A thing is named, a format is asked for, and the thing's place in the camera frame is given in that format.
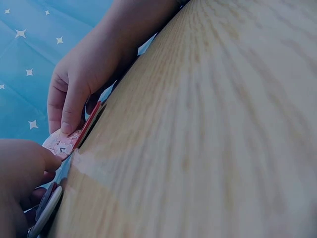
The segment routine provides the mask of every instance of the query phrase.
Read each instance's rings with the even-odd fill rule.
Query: blue tablecloth
[[[111,2],[0,1],[0,138],[42,144],[49,136],[46,101],[53,69]]]

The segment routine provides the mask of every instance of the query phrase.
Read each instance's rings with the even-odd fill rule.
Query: fingernail
[[[55,155],[55,158],[56,158],[58,161],[62,161],[62,160],[63,160],[63,158],[60,157],[60,156],[58,156],[58,155]]]
[[[69,135],[71,133],[71,126],[70,124],[63,122],[61,125],[61,132],[63,132],[66,135]]]

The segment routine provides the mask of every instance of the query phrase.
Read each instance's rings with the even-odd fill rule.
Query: wooden table
[[[51,238],[317,234],[317,2],[192,0],[76,151]]]

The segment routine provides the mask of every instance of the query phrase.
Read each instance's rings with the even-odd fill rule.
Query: child's hand
[[[50,133],[61,128],[70,134],[80,125],[86,111],[92,111],[104,89],[124,73],[137,56],[138,48],[125,47],[116,33],[105,32],[102,24],[94,28],[56,66],[48,96]]]
[[[20,237],[34,224],[35,210],[46,192],[37,188],[52,181],[61,159],[27,140],[0,139],[0,230]]]

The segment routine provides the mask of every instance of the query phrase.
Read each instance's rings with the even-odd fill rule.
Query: white star pattern
[[[28,123],[30,124],[30,130],[31,130],[32,128],[38,128],[38,126],[36,125],[36,120],[34,120],[34,121],[28,121]]]
[[[25,70],[25,71],[26,71],[26,76],[29,76],[29,75],[30,75],[30,76],[33,76],[32,70],[33,70],[33,69],[29,69],[29,70],[26,69],[26,70]]]
[[[22,37],[26,38],[25,35],[24,35],[26,29],[24,29],[23,31],[18,31],[18,30],[15,30],[15,31],[16,31],[15,38],[17,38],[18,36],[22,36]]]
[[[56,38],[56,39],[57,39],[57,44],[59,44],[59,43],[64,43],[64,42],[63,42],[63,37]]]

